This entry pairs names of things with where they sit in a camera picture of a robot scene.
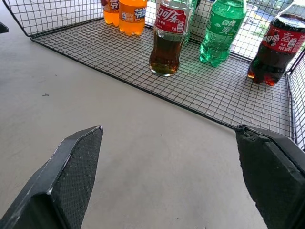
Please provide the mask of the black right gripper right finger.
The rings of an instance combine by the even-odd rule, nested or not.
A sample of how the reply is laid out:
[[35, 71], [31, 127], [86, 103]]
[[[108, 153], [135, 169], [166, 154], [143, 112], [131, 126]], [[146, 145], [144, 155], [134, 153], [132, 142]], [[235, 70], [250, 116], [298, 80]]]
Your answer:
[[246, 188], [268, 229], [305, 229], [305, 152], [290, 138], [235, 128]]

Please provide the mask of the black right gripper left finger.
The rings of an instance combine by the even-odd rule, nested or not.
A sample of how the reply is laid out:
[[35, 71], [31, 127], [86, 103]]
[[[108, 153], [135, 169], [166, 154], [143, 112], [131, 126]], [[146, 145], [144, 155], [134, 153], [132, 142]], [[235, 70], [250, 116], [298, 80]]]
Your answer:
[[0, 229], [81, 229], [102, 136], [99, 125], [63, 139], [0, 219]]

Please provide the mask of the full dark cola bottle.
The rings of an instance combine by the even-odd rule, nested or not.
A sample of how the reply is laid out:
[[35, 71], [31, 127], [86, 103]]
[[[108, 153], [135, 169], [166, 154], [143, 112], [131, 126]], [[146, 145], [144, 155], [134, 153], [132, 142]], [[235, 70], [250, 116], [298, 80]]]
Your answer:
[[274, 17], [247, 76], [256, 84], [275, 85], [305, 42], [305, 0], [294, 0]]

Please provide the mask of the green Sprite bottle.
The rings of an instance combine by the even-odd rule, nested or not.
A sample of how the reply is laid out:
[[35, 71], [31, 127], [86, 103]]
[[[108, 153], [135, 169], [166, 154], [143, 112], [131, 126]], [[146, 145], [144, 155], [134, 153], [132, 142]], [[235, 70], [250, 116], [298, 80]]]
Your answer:
[[246, 12], [246, 0], [215, 0], [200, 46], [200, 62], [217, 67], [228, 58]]

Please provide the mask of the orange Fanta bottle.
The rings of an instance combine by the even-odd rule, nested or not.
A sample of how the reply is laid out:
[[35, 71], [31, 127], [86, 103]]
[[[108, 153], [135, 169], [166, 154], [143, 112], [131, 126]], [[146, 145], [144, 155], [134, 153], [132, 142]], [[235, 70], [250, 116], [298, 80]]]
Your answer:
[[105, 22], [119, 26], [119, 0], [101, 0], [101, 4]]
[[128, 36], [140, 36], [145, 26], [147, 0], [119, 0], [119, 29]]

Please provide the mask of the half-full cola bottle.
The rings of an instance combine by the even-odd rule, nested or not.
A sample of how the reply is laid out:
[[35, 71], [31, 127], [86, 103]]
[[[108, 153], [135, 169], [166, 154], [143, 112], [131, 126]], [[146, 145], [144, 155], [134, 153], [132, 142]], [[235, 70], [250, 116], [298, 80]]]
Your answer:
[[168, 77], [177, 73], [193, 9], [192, 0], [160, 0], [149, 58], [154, 74]]

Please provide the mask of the clear plastic bottle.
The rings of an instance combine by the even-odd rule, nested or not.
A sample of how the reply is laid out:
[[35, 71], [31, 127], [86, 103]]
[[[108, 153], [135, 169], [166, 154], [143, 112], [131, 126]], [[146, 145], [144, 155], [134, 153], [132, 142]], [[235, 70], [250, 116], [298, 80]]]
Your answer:
[[198, 7], [198, 0], [192, 0], [192, 6], [193, 9], [190, 11], [190, 20], [189, 20], [189, 26], [188, 26], [188, 30], [187, 30], [187, 34], [186, 37], [184, 39], [184, 43], [183, 43], [183, 47], [185, 47], [189, 41], [189, 37], [190, 37], [190, 32], [191, 32], [191, 22], [193, 20], [196, 8]]

